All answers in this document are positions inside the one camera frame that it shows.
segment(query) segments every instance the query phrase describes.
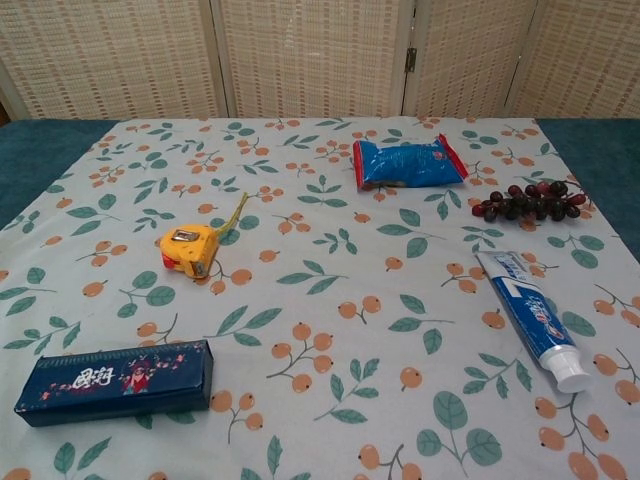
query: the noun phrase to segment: dark blue box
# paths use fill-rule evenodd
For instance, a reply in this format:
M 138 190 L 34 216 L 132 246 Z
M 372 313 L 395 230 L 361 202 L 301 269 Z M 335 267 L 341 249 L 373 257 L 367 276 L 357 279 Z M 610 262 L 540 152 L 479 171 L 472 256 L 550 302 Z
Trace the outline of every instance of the dark blue box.
M 33 427 L 209 407 L 206 340 L 40 358 L 14 408 Z

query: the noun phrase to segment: woven folding screen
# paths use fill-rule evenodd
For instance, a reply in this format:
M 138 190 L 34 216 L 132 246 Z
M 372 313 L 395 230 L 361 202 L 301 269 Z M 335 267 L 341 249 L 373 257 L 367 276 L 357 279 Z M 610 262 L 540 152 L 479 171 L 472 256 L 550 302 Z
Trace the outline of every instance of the woven folding screen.
M 640 117 L 640 1 L 550 0 L 537 23 L 510 114 Z
M 232 114 L 400 113 L 412 2 L 212 3 L 223 71 L 226 66 L 230 73 L 225 78 L 227 96 L 233 95 L 237 110 Z
M 502 113 L 535 0 L 417 2 L 403 113 L 490 117 Z
M 225 116 L 208 48 L 206 1 L 0 2 L 0 60 L 34 118 Z

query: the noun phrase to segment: blue snack package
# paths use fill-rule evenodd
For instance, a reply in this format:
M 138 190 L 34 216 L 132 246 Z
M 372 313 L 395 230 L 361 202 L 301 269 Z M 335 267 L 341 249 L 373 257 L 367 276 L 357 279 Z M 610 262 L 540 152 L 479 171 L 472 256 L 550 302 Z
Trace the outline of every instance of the blue snack package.
M 209 408 L 206 340 L 41 357 L 14 411 L 33 427 Z
M 432 144 L 400 147 L 379 148 L 359 140 L 353 144 L 353 159 L 359 189 L 380 185 L 432 187 L 461 183 L 468 175 L 442 134 Z

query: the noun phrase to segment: toothpaste tube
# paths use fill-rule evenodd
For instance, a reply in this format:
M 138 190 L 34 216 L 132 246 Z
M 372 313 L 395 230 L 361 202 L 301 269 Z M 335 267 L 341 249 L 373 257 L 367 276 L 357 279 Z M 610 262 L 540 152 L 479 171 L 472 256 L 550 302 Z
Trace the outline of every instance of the toothpaste tube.
M 514 252 L 480 252 L 478 260 L 500 292 L 518 325 L 521 337 L 540 365 L 550 370 L 558 390 L 585 390 L 591 376 L 580 366 L 580 352 L 569 333 L 549 308 Z

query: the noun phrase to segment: floral tablecloth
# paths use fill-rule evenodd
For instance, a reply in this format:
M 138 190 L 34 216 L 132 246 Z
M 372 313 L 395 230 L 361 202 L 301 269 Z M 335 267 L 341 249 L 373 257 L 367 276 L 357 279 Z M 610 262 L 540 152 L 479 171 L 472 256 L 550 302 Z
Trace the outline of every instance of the floral tablecloth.
M 438 133 L 464 184 L 356 191 L 354 139 Z M 117 124 L 0 232 L 0 477 L 640 478 L 638 263 L 595 205 L 561 223 L 470 215 L 548 178 L 580 188 L 531 119 Z M 209 278 L 163 267 L 165 232 L 220 226 L 243 192 Z M 523 255 L 590 390 L 560 394 L 537 366 L 485 249 Z M 40 355 L 201 338 L 209 411 L 40 429 L 12 411 Z

